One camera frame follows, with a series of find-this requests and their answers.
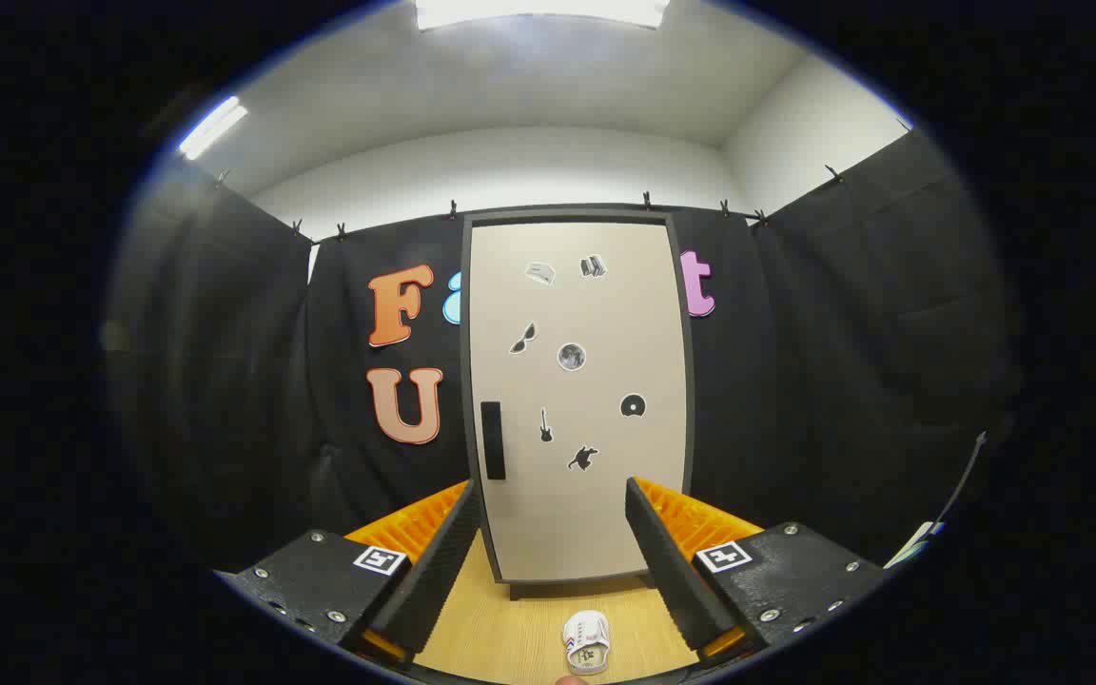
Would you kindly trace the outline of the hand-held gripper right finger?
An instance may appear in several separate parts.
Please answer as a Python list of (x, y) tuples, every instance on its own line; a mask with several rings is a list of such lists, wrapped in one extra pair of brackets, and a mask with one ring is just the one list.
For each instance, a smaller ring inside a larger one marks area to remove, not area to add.
[(801, 523), (761, 528), (643, 478), (626, 482), (625, 517), (670, 617), (703, 663), (783, 649), (888, 579), (887, 569)]

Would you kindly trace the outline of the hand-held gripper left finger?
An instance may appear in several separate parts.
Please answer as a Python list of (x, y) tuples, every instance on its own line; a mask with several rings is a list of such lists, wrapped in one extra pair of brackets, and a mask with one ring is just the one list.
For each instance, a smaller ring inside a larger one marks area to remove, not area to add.
[(401, 507), (370, 489), (353, 503), (334, 479), (295, 523), (246, 530), (216, 573), (296, 632), (403, 666), (438, 625), (480, 518), (469, 479)]

